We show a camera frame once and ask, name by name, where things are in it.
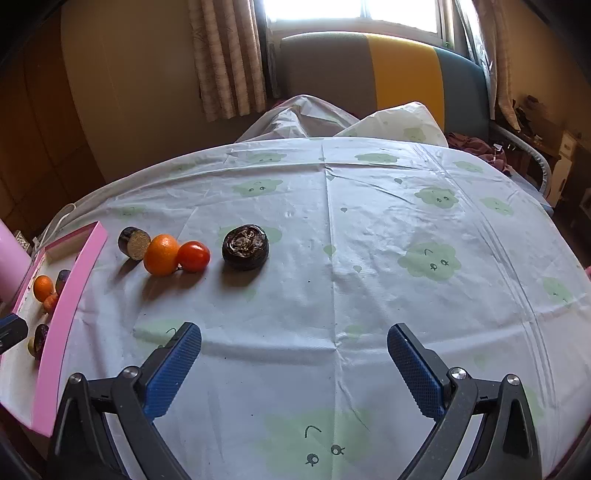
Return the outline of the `large brown kiwi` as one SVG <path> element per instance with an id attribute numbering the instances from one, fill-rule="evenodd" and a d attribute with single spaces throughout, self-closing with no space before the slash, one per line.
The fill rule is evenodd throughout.
<path id="1" fill-rule="evenodd" d="M 28 340 L 28 352 L 36 361 L 39 361 L 42 357 L 48 331 L 49 326 L 47 324 L 39 324 L 35 329 L 34 335 Z"/>

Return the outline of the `small orange carrot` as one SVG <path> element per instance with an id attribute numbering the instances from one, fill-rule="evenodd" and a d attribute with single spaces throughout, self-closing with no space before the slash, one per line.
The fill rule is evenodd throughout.
<path id="1" fill-rule="evenodd" d="M 44 311 L 47 314 L 52 315 L 53 312 L 55 311 L 58 300 L 59 300 L 59 295 L 57 293 L 52 293 L 52 294 L 48 295 L 42 303 Z"/>

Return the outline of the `orange mandarin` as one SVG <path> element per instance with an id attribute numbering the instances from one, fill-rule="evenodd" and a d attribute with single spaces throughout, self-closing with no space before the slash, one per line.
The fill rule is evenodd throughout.
<path id="1" fill-rule="evenodd" d="M 54 284 L 47 275 L 39 275 L 33 282 L 33 294 L 37 301 L 43 303 L 49 296 L 53 295 Z"/>
<path id="2" fill-rule="evenodd" d="M 171 235 L 160 234 L 149 243 L 143 256 L 143 266 L 152 276 L 171 275 L 178 268 L 177 253 L 180 246 Z"/>

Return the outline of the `dark cut eggplant piece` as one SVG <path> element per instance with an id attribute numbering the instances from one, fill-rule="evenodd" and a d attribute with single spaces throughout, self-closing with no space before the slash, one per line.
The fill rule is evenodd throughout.
<path id="1" fill-rule="evenodd" d="M 55 291 L 57 295 L 61 295 L 71 271 L 67 269 L 60 270 L 55 282 Z"/>

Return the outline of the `red tomato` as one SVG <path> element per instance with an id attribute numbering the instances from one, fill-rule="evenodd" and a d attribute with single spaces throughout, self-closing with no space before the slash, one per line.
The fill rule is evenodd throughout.
<path id="1" fill-rule="evenodd" d="M 188 241 L 179 247 L 176 260 L 183 271 L 198 273 L 211 262 L 211 251 L 198 241 Z"/>

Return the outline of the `dark wrinkled passion fruit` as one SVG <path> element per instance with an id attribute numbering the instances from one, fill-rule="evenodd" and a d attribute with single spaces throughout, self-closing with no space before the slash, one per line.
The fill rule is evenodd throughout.
<path id="1" fill-rule="evenodd" d="M 225 235 L 221 253 L 225 263 L 235 270 L 256 270 L 269 258 L 270 241 L 262 228 L 245 224 Z"/>

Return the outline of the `pink electric kettle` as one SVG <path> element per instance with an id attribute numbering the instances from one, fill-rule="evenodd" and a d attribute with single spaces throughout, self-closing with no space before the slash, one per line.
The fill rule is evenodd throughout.
<path id="1" fill-rule="evenodd" d="M 18 293 L 30 264 L 30 256 L 0 221 L 0 297 L 4 303 L 10 303 Z"/>

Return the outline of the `pink rimmed white tray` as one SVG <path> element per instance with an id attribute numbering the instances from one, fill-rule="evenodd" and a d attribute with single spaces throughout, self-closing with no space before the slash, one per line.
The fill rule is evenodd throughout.
<path id="1" fill-rule="evenodd" d="M 41 248 L 27 271 L 11 312 L 27 322 L 28 335 L 1 355 L 1 404 L 29 430 L 49 437 L 56 418 L 60 378 L 69 332 L 86 282 L 108 238 L 98 222 L 81 227 Z M 33 294 L 39 275 L 55 281 L 71 273 L 52 315 Z M 42 357 L 36 361 L 27 343 L 39 324 L 49 326 Z"/>

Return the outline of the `white cloud-print tablecloth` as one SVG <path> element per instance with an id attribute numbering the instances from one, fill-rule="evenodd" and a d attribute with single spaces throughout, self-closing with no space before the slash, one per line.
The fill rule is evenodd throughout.
<path id="1" fill-rule="evenodd" d="M 541 203 L 468 153 L 337 137 L 353 122 L 305 98 L 242 140 L 146 168 L 80 199 L 54 239 L 108 238 L 78 302 L 60 383 L 117 374 L 183 323 L 204 344 L 157 428 L 195 479 L 390 479 L 432 428 L 392 362 L 407 324 L 451 366 L 523 382 L 547 479 L 590 474 L 590 282 Z M 266 232 L 259 269 L 226 234 Z M 128 226 L 211 251 L 150 275 Z"/>

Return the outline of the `white cloud-print pillow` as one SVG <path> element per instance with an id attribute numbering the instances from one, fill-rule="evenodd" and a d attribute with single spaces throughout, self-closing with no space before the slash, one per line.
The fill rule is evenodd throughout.
<path id="1" fill-rule="evenodd" d="M 430 110 L 421 102 L 377 111 L 349 126 L 337 137 L 376 138 L 448 147 Z"/>

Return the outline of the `beige patterned curtain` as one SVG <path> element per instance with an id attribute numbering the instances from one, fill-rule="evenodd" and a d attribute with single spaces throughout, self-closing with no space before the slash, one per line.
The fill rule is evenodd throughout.
<path id="1" fill-rule="evenodd" d="M 209 122 L 266 110 L 256 3 L 190 0 L 194 65 Z"/>

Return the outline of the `grey yellow blue headboard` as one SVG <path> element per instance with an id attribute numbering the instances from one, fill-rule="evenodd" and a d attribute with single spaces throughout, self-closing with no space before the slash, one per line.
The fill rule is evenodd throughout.
<path id="1" fill-rule="evenodd" d="M 280 41 L 280 87 L 358 118 L 420 102 L 446 133 L 487 140 L 490 109 L 482 68 L 449 50 L 399 37 L 318 32 Z"/>

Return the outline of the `right side sheer curtain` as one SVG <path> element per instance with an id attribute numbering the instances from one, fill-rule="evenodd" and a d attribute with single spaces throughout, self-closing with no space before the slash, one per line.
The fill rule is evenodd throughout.
<path id="1" fill-rule="evenodd" d="M 513 106 L 511 58 L 506 15 L 500 1 L 454 2 L 466 35 L 469 54 L 485 75 L 490 118 L 500 113 L 514 130 L 521 130 Z"/>

